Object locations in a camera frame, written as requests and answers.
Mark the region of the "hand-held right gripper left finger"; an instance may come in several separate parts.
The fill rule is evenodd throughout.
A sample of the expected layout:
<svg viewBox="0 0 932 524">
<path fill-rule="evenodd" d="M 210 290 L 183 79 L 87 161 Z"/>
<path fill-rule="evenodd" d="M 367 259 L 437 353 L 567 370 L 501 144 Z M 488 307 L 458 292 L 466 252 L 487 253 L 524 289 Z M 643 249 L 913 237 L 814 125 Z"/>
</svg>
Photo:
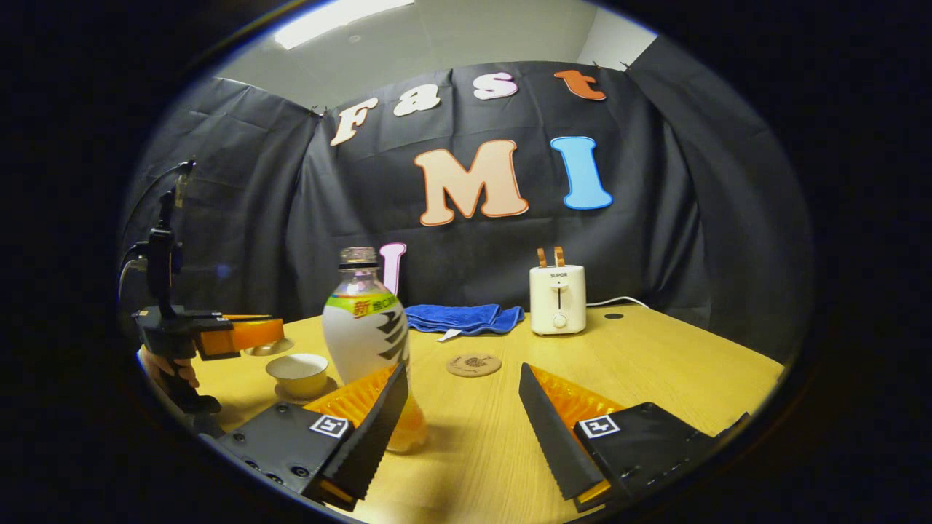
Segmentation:
<svg viewBox="0 0 932 524">
<path fill-rule="evenodd" d="M 408 399 L 403 362 L 306 407 L 276 402 L 204 442 L 257 480 L 352 511 L 366 497 Z"/>
</svg>

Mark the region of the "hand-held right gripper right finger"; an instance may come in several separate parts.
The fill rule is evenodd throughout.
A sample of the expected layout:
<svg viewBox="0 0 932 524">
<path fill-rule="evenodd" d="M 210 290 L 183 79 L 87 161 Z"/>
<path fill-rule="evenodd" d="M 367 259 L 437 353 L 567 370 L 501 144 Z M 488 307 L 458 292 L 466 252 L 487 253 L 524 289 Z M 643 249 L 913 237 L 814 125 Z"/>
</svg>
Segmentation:
<svg viewBox="0 0 932 524">
<path fill-rule="evenodd" d="M 656 402 L 623 407 L 527 362 L 518 394 L 550 474 L 580 513 L 648 497 L 708 458 L 733 431 L 712 437 Z"/>
</svg>

